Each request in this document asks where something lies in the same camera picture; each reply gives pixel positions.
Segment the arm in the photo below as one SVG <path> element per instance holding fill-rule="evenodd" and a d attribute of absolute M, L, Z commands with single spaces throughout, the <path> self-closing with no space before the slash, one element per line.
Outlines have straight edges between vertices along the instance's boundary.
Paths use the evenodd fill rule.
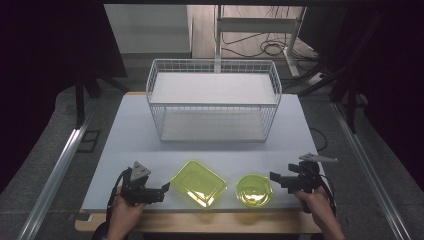
<path fill-rule="evenodd" d="M 326 240 L 345 239 L 340 224 L 330 208 L 327 194 L 322 187 L 319 187 L 313 193 L 297 191 L 294 195 L 311 210 L 312 218 L 321 229 Z"/>
<path fill-rule="evenodd" d="M 131 206 L 119 195 L 120 188 L 118 188 L 117 193 L 113 202 L 107 240 L 123 240 L 131 229 L 137 225 L 146 206 L 144 203 Z"/>

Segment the wire basket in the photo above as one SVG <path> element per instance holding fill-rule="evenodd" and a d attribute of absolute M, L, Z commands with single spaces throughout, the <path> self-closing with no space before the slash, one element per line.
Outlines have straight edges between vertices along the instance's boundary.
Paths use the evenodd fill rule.
<path fill-rule="evenodd" d="M 146 95 L 161 141 L 265 142 L 281 83 L 268 60 L 157 59 Z"/>

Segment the wooden floor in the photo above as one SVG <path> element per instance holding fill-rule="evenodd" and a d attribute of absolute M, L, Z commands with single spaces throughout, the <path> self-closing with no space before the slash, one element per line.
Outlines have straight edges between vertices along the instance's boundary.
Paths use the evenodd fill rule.
<path fill-rule="evenodd" d="M 224 17 L 250 17 L 250 18 L 295 18 L 300 7 L 271 7 L 271 6 L 224 6 Z M 194 5 L 193 13 L 193 58 L 214 58 L 215 53 L 215 19 L 218 8 L 215 6 Z M 260 34 L 258 36 L 232 43 L 258 33 L 223 33 L 221 39 L 222 58 L 240 58 L 245 56 L 258 55 L 262 52 L 260 46 L 265 40 L 289 41 L 290 34 Z M 230 49 L 239 54 L 225 50 Z M 271 53 L 278 53 L 280 48 L 272 47 L 268 49 Z M 270 56 L 262 53 L 258 58 L 283 58 L 283 54 Z"/>

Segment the white wall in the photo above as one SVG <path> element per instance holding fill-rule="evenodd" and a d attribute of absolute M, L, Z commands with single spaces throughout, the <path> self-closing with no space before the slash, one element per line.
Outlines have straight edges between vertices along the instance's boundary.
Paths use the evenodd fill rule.
<path fill-rule="evenodd" d="M 191 6 L 104 4 L 121 53 L 191 51 Z"/>

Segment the green translucent container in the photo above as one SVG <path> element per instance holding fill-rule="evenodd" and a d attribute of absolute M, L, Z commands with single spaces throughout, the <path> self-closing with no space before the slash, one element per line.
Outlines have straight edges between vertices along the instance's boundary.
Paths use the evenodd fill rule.
<path fill-rule="evenodd" d="M 227 183 L 196 160 L 187 162 L 171 179 L 171 185 L 203 209 L 211 209 Z"/>
<path fill-rule="evenodd" d="M 269 179 L 258 174 L 242 177 L 236 185 L 237 198 L 248 207 L 265 206 L 272 198 Z"/>

